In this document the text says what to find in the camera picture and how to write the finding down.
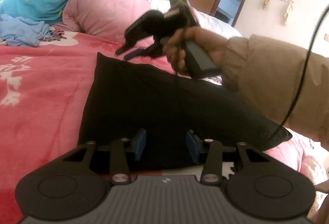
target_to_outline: pink blanket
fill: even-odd
[[[0,223],[22,218],[14,198],[18,181],[76,146],[96,53],[114,57],[119,47],[82,33],[64,36],[38,48],[0,47]],[[165,58],[133,62],[173,72]],[[299,171],[306,148],[294,138],[267,154]]]

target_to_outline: bed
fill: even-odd
[[[97,52],[115,57],[124,42],[124,30],[134,20],[149,9],[166,12],[169,7],[168,0],[68,0],[62,22],[53,25],[58,40],[42,41],[36,48],[0,48],[0,223],[14,224],[22,218],[14,197],[17,182],[76,146]],[[241,36],[220,20],[194,13],[204,28],[227,38]],[[139,46],[151,43],[149,38]],[[132,62],[173,73],[165,58],[139,57]],[[210,81],[220,84],[216,79]],[[291,140],[266,153],[308,176],[314,184],[324,181],[326,173],[315,143],[291,132]],[[224,165],[223,175],[231,173],[231,166]],[[200,176],[201,169],[143,173]],[[317,195],[314,210],[323,199],[324,195]]]

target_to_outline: black cloth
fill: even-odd
[[[244,141],[267,150],[292,137],[281,128],[270,138],[277,127],[222,86],[98,53],[78,144],[108,145],[145,128],[147,143],[135,168],[170,169],[193,165],[185,145],[187,130],[225,146]]]

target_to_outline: brown jacket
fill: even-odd
[[[226,88],[281,123],[297,91],[307,50],[266,37],[232,38],[223,63]],[[299,100],[285,127],[329,150],[329,59],[312,53]]]

